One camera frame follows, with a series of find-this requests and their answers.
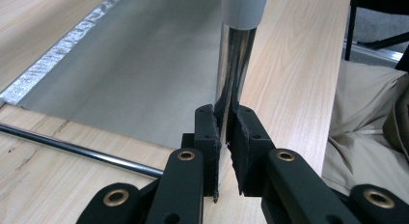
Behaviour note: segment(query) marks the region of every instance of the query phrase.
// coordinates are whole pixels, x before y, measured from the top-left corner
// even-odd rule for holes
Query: wooden table
[[[101,0],[0,0],[0,89]],[[274,143],[320,174],[349,0],[268,0],[241,103],[258,113]],[[170,149],[4,105],[0,122],[164,168]],[[262,223],[260,199],[238,196],[228,152],[221,197],[204,200],[204,223]],[[73,223],[103,186],[152,179],[0,134],[0,222]]]

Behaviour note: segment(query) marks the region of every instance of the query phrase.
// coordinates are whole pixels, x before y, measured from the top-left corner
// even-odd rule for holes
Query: aluminum foil
[[[103,0],[81,22],[45,52],[36,63],[9,85],[0,94],[0,99],[12,105],[16,105],[21,101],[120,1]]]

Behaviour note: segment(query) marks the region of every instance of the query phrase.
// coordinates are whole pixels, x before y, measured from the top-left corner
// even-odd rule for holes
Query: beige cushion
[[[409,203],[409,165],[385,140],[382,125],[405,72],[341,62],[322,179],[349,194],[356,184],[382,186]]]

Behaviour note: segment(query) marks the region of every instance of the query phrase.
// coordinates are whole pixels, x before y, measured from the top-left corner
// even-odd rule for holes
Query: white cylinder
[[[222,0],[223,22],[237,30],[257,28],[267,0]]]

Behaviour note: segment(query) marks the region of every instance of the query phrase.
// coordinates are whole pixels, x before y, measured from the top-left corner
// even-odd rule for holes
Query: metal rod
[[[214,114],[224,143],[231,140],[256,28],[236,30],[223,24]]]
[[[135,163],[126,159],[122,159],[110,154],[104,154],[94,150],[86,149],[77,145],[70,144],[61,140],[50,138],[45,135],[36,134],[27,130],[0,124],[0,131],[14,135],[23,139],[31,140],[36,143],[51,146],[60,150],[64,150],[73,154],[79,154],[87,158],[95,159],[101,162],[109,163],[123,169],[127,169],[136,173],[144,174],[153,178],[162,177],[163,171],[149,167],[144,164]]]

